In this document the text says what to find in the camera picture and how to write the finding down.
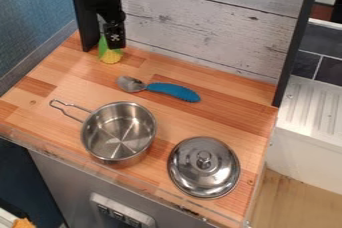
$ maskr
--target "pot lid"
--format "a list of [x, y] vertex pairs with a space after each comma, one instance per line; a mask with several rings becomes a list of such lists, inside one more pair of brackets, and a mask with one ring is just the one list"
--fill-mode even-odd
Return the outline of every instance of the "pot lid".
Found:
[[234, 188], [241, 169], [236, 154], [225, 143], [210, 137], [194, 137], [172, 150], [168, 171], [183, 192], [199, 198], [216, 198]]

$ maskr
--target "pan handle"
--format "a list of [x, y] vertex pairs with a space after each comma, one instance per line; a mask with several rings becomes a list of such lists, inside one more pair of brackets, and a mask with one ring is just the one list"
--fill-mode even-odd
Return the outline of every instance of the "pan handle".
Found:
[[75, 105], [75, 104], [67, 104], [67, 103], [64, 103], [64, 102], [62, 102], [62, 101], [60, 101], [60, 100], [58, 100], [58, 99], [53, 99], [53, 100], [50, 101], [49, 105], [50, 105], [51, 107], [60, 110], [65, 116], [68, 116], [69, 118], [72, 118], [72, 119], [74, 119], [74, 120], [77, 120], [78, 122], [81, 122], [81, 123], [83, 123], [83, 120], [81, 120], [81, 119], [79, 119], [79, 118], [76, 118], [76, 117], [72, 116], [71, 114], [67, 113], [63, 108], [54, 105], [55, 102], [56, 102], [56, 103], [59, 103], [59, 104], [61, 104], [61, 105], [64, 105], [64, 106], [69, 106], [69, 107], [77, 108], [77, 109], [79, 109], [79, 110], [82, 110], [82, 111], [91, 113], [91, 111], [88, 110], [88, 109], [86, 109], [86, 108], [83, 108], [83, 107], [78, 106], [78, 105]]

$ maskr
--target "wood plank backsplash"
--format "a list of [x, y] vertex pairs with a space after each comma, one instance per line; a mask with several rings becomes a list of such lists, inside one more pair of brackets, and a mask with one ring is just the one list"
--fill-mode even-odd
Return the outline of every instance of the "wood plank backsplash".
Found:
[[122, 0], [129, 44], [277, 83], [303, 0]]

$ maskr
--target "metal spoon head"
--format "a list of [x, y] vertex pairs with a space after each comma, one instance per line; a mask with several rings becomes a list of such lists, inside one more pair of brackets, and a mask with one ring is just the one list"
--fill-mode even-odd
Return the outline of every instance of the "metal spoon head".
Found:
[[146, 89], [144, 82], [129, 76], [120, 76], [116, 79], [116, 83], [118, 84], [119, 88], [128, 93], [139, 92]]

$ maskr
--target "wooden countertop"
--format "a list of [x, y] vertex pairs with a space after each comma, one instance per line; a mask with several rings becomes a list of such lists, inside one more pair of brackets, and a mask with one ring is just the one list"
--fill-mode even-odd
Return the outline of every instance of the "wooden countertop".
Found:
[[[133, 177], [142, 181], [140, 185], [127, 185], [146, 193], [146, 188], [141, 187], [145, 182], [146, 187], [150, 186], [149, 194], [185, 206], [221, 225], [237, 226], [246, 214], [275, 122], [277, 108], [271, 107], [275, 87], [130, 47], [115, 65], [99, 62], [96, 55], [96, 49], [89, 53], [81, 51], [78, 33], [70, 37], [0, 99], [0, 123], [33, 136], [35, 140], [25, 136], [18, 140], [28, 148], [75, 165], [85, 165], [80, 162], [87, 160], [87, 165], [96, 169], [96, 175], [111, 176], [114, 182], [125, 184], [127, 177]], [[197, 91], [202, 101], [190, 104], [148, 91], [128, 94], [115, 85], [115, 79], [121, 75], [145, 82], [178, 83]], [[158, 122], [157, 137], [148, 156], [118, 172], [115, 167], [96, 165], [97, 160], [80, 142], [81, 124], [49, 107], [54, 98], [93, 110], [123, 100], [145, 106]], [[171, 149], [194, 136], [218, 138], [237, 153], [242, 176], [227, 196], [195, 199], [179, 191], [169, 179], [166, 160]], [[225, 216], [237, 222], [230, 222]]]

